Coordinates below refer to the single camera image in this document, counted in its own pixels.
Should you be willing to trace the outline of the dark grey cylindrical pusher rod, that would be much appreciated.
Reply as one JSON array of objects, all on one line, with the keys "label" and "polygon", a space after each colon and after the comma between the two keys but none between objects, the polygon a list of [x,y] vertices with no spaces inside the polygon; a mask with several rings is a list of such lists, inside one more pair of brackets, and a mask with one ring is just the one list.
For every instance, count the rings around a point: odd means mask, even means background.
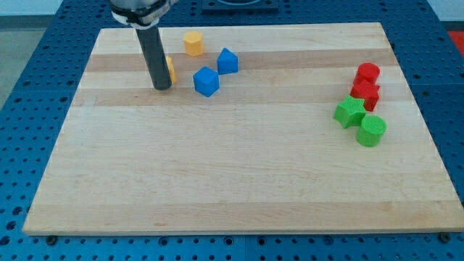
[{"label": "dark grey cylindrical pusher rod", "polygon": [[136,33],[154,88],[158,91],[168,90],[172,81],[158,27],[137,29]]}]

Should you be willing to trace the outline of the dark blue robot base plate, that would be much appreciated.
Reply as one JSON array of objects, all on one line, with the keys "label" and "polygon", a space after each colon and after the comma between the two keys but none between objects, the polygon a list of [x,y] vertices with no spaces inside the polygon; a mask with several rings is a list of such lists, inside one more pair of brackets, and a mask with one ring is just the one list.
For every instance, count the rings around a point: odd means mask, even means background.
[{"label": "dark blue robot base plate", "polygon": [[278,11],[278,0],[201,0],[202,14]]}]

